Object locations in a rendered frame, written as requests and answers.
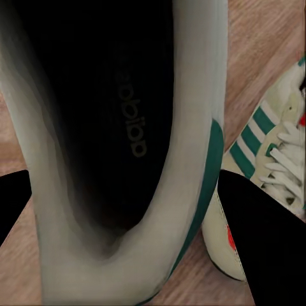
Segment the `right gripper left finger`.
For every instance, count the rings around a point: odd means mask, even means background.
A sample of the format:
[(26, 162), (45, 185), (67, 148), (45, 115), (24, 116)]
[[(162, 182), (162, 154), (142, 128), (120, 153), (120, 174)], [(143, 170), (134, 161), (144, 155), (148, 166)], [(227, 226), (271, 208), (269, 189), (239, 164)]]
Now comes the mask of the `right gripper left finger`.
[(32, 196), (29, 170), (0, 177), (0, 246)]

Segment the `gym shoe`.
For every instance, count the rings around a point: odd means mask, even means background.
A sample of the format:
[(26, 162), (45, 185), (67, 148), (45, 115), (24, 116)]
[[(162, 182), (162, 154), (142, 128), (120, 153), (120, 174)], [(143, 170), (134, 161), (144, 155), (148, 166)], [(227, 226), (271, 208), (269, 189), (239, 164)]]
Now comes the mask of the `gym shoe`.
[(44, 306), (142, 306), (222, 166), (228, 0), (0, 0)]
[[(306, 212), (306, 55), (262, 95), (221, 170), (249, 179), (298, 218)], [(247, 280), (217, 186), (201, 224), (203, 241), (221, 273)]]

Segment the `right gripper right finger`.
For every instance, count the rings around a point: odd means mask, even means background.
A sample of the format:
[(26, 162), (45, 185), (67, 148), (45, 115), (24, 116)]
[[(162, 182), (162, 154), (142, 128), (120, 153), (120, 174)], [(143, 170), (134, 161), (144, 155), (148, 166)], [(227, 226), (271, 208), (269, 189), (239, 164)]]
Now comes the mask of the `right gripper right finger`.
[(240, 174), (217, 192), (256, 306), (306, 306), (306, 223)]

